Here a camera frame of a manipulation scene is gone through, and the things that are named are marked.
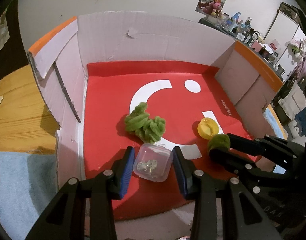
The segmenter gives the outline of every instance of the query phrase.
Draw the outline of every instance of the light blue towel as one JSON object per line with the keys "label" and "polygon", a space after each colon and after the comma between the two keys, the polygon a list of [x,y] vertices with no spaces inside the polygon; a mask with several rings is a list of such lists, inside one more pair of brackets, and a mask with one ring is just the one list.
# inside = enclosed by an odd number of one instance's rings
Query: light blue towel
{"label": "light blue towel", "polygon": [[57,193],[55,155],[0,152],[0,223],[24,240]]}
{"label": "light blue towel", "polygon": [[[277,121],[275,120],[273,114],[271,111],[267,108],[264,112],[264,117],[265,119],[269,122],[270,126],[272,127],[275,136],[281,139],[284,139],[283,133],[277,124]],[[283,169],[281,166],[276,165],[273,173],[279,173],[279,174],[284,174],[286,172],[285,169]]]}

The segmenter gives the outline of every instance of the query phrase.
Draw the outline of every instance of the yellow bottle cap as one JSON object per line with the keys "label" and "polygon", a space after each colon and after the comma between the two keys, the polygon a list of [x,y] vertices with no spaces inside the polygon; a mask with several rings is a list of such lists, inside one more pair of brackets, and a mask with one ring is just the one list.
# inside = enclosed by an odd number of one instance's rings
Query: yellow bottle cap
{"label": "yellow bottle cap", "polygon": [[215,120],[205,117],[198,124],[197,132],[202,138],[209,140],[213,135],[219,133],[219,126]]}

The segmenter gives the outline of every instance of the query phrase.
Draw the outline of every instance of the plush toy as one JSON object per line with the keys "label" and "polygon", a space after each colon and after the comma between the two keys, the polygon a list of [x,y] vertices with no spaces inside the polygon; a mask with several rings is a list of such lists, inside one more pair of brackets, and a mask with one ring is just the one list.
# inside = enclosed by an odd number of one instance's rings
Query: plush toy
{"label": "plush toy", "polygon": [[204,7],[203,12],[208,15],[212,15],[213,17],[217,17],[222,10],[221,0],[214,0],[209,3],[209,6]]}
{"label": "plush toy", "polygon": [[125,130],[135,134],[143,142],[158,142],[165,133],[165,119],[156,116],[149,118],[149,113],[145,112],[148,104],[141,102],[135,109],[125,117]]}
{"label": "plush toy", "polygon": [[209,152],[217,147],[225,147],[229,150],[230,145],[230,137],[227,134],[216,134],[209,140],[209,143],[207,144],[207,151]]}

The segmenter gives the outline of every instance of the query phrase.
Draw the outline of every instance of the white printed logo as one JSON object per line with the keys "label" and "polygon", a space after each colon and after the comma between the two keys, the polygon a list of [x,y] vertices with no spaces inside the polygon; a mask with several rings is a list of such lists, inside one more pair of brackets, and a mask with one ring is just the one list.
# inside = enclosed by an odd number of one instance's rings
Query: white printed logo
{"label": "white printed logo", "polygon": [[230,109],[227,107],[226,103],[223,100],[221,100],[221,102],[222,102],[223,106],[225,107],[225,110],[229,113],[229,115],[232,115],[232,113],[231,113]]}

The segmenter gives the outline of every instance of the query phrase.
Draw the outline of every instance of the clear plastic box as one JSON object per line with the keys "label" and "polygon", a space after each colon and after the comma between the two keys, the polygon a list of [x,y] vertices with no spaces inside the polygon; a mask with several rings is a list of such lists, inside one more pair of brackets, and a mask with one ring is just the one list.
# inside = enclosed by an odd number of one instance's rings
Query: clear plastic box
{"label": "clear plastic box", "polygon": [[172,161],[172,151],[162,146],[144,143],[133,164],[133,171],[143,179],[162,182],[169,175]]}

